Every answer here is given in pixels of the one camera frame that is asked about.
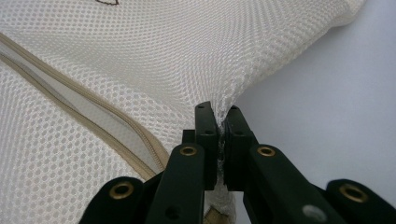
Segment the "gray surface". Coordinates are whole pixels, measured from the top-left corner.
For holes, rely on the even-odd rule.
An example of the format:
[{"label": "gray surface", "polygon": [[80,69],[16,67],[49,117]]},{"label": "gray surface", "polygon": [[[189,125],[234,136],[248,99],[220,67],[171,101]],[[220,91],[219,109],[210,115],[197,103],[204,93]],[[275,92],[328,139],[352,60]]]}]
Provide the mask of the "gray surface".
[{"label": "gray surface", "polygon": [[[396,206],[396,1],[368,1],[236,103],[312,183],[349,178]],[[249,223],[237,194],[237,223]]]}]

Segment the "white mesh fabric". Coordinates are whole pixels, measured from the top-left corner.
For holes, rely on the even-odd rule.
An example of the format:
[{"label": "white mesh fabric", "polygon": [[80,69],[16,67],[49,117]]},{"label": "white mesh fabric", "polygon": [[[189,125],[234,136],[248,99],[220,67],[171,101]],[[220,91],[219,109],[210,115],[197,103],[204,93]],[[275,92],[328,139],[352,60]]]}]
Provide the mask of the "white mesh fabric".
[{"label": "white mesh fabric", "polygon": [[0,31],[170,151],[193,128],[195,105],[210,100],[221,124],[249,85],[353,20],[363,2],[3,0]]},{"label": "white mesh fabric", "polygon": [[77,223],[108,180],[138,174],[0,61],[0,223]]},{"label": "white mesh fabric", "polygon": [[10,48],[2,46],[1,43],[0,53],[7,55],[10,60],[17,63],[19,66],[22,66],[25,70],[28,70],[31,76],[33,76],[40,84],[44,85],[47,91],[51,92],[51,94],[64,102],[64,104],[72,107],[79,114],[91,120],[107,133],[115,137],[121,144],[132,151],[137,158],[153,170],[153,172],[159,173],[162,170],[162,168],[158,167],[155,163],[150,153],[148,153],[148,149],[144,145],[140,136],[125,121],[105,110],[98,104],[86,99],[77,92],[67,88],[65,85],[24,60]]}]

